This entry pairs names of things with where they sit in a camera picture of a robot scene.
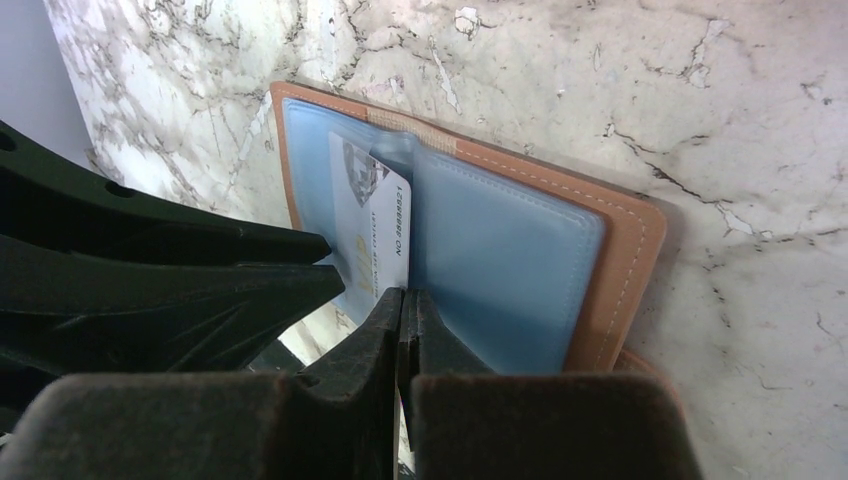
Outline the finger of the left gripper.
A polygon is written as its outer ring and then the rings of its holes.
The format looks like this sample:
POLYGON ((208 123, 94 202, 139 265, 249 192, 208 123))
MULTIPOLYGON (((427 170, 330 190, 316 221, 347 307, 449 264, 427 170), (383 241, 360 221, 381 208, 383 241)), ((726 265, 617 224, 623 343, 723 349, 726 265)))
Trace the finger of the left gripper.
POLYGON ((314 264, 318 234, 213 214, 124 187, 1 125, 1 233, 60 253, 158 265, 314 264))
POLYGON ((1 241, 1 356, 49 375, 238 370, 343 290, 329 265, 155 266, 1 241))

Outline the silver card with emblem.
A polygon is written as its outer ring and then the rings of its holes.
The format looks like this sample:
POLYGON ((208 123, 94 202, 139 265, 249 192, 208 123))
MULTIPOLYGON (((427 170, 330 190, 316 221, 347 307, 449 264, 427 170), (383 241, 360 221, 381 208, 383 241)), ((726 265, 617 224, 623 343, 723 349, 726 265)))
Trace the silver card with emblem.
POLYGON ((409 282, 411 187, 354 141, 328 134, 338 305, 360 324, 390 288, 409 282))

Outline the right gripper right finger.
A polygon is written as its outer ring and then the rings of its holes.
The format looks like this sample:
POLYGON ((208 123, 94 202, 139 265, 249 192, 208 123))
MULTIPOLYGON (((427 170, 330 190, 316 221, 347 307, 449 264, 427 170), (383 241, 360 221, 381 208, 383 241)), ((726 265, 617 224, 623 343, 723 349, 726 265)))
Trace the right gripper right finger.
POLYGON ((498 375, 409 290, 399 387, 421 479, 698 479, 678 401, 637 370, 498 375))

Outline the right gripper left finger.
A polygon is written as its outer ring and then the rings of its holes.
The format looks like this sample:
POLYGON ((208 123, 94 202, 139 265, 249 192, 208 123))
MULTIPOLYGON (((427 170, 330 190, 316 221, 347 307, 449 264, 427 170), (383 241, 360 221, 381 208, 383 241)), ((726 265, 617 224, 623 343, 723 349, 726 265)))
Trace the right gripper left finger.
POLYGON ((72 375, 46 387, 1 455, 5 479, 393 479, 403 307, 301 372, 72 375))

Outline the tan leather card holder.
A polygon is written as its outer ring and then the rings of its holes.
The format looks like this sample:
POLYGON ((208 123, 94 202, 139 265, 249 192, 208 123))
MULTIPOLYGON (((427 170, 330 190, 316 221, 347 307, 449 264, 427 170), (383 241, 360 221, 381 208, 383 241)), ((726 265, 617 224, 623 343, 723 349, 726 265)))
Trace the tan leather card holder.
POLYGON ((292 225, 328 242, 327 264, 336 132, 409 182, 405 288, 489 368, 650 371, 624 342, 666 235, 657 207, 410 114, 281 81, 270 95, 292 225))

